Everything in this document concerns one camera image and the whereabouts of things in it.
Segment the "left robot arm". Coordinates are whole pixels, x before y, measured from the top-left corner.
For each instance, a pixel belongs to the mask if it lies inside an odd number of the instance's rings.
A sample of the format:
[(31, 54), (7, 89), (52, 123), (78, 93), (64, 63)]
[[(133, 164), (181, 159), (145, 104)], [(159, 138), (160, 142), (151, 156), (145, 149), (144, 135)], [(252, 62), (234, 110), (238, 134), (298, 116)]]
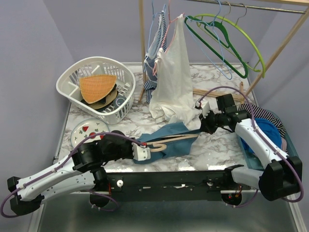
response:
[(109, 161), (133, 158), (133, 144), (142, 143), (120, 131), (101, 132), (83, 139), (69, 155), (56, 164), (29, 177), (10, 177), (7, 180), (14, 217), (30, 214), (43, 201), (62, 193), (81, 190), (111, 192), (105, 169)]

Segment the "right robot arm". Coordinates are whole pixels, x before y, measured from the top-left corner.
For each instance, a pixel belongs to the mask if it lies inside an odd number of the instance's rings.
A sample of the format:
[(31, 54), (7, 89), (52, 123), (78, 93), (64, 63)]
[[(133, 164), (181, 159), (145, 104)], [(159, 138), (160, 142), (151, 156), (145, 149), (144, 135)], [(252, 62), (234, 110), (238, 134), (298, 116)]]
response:
[(269, 201), (285, 199), (286, 196), (299, 193), (296, 201), (304, 197), (302, 185), (302, 161), (290, 157), (275, 145), (258, 127), (253, 113), (238, 110), (231, 94), (216, 98), (219, 113), (214, 113), (208, 101), (198, 100), (195, 107), (202, 113), (199, 116), (200, 131), (213, 134), (218, 128), (230, 130), (253, 150), (263, 165), (263, 170), (254, 170), (243, 166), (228, 168), (228, 174), (222, 177), (222, 184), (227, 189), (234, 189), (239, 184), (253, 187)]

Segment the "beige wooden hanger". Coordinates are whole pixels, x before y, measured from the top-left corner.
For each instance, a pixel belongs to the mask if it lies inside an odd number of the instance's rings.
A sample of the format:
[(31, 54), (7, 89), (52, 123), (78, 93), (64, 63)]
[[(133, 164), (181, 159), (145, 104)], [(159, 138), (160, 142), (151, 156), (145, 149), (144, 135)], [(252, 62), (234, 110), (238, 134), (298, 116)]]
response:
[(150, 147), (150, 152), (161, 152), (167, 148), (167, 143), (180, 141), (180, 140), (187, 140), (197, 138), (198, 134), (181, 134), (181, 135), (169, 135), (163, 137), (159, 141), (154, 142), (147, 142), (147, 146)]

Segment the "teal blue tank top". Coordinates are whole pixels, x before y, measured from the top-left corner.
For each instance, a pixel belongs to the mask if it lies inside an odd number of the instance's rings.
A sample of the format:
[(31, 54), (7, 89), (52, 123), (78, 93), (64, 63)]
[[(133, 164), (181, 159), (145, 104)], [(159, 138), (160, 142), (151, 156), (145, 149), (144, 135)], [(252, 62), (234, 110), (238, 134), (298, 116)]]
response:
[[(166, 124), (152, 134), (143, 133), (140, 138), (137, 139), (139, 142), (156, 142), (163, 140), (164, 137), (170, 135), (187, 135), (187, 134), (200, 134), (200, 129), (189, 130), (182, 122)], [(191, 150), (193, 142), (197, 138), (189, 138), (184, 140), (178, 140), (167, 143), (167, 148), (163, 151), (151, 152), (151, 157), (148, 160), (137, 161), (133, 160), (135, 164), (149, 164), (157, 160), (181, 157), (188, 155)]]

